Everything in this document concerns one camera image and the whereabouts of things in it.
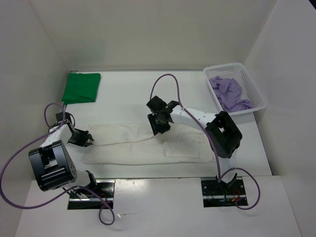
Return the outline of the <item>lavender t shirt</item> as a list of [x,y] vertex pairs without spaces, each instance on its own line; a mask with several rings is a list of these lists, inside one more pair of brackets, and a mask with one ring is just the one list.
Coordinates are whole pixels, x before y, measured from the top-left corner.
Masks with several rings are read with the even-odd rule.
[[234,78],[216,76],[209,82],[224,111],[234,113],[254,108],[250,100],[241,99],[242,88]]

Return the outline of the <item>green t shirt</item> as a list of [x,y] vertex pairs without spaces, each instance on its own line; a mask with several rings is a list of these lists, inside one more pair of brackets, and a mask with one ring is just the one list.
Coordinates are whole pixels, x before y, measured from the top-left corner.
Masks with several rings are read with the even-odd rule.
[[62,97],[64,105],[96,102],[100,73],[69,73]]

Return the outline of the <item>cream white t shirt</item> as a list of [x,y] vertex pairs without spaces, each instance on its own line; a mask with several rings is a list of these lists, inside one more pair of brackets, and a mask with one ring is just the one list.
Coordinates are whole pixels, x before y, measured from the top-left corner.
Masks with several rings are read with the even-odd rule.
[[172,124],[153,135],[147,123],[108,123],[89,127],[94,143],[83,155],[84,164],[157,165],[209,163],[215,160],[205,134]]

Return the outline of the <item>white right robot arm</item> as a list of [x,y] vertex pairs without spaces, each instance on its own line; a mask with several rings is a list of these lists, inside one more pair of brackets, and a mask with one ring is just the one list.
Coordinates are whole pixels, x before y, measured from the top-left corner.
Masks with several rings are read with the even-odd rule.
[[166,103],[157,96],[146,106],[151,111],[147,118],[154,135],[169,131],[172,123],[186,125],[205,133],[215,155],[217,190],[228,194],[237,179],[235,162],[242,140],[242,134],[230,115],[225,111],[217,114],[198,111],[183,107],[176,101]]

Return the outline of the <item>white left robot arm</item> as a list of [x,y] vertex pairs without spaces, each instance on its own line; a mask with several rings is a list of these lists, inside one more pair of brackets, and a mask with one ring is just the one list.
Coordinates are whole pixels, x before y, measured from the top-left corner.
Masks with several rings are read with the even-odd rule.
[[49,135],[37,149],[29,151],[29,160],[39,188],[42,191],[62,187],[81,186],[81,192],[91,198],[97,195],[99,186],[90,171],[78,171],[66,144],[88,147],[93,144],[92,135],[73,125],[57,124],[49,129]]

